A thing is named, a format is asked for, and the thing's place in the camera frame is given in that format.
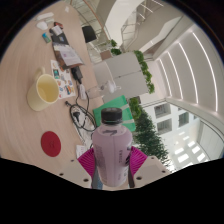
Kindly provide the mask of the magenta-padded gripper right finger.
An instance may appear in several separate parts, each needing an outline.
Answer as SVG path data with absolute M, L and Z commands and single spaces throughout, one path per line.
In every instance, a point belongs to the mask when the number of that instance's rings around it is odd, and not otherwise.
M 130 188 L 140 188 L 170 174 L 156 156 L 147 156 L 132 147 L 129 157 L 128 183 Z

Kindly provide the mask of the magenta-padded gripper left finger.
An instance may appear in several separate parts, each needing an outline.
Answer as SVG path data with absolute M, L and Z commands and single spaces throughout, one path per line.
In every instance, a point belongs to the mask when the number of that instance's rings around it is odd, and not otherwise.
M 59 176 L 84 188 L 92 188 L 96 172 L 94 150 L 89 149 L 78 159 L 71 160 L 60 172 Z

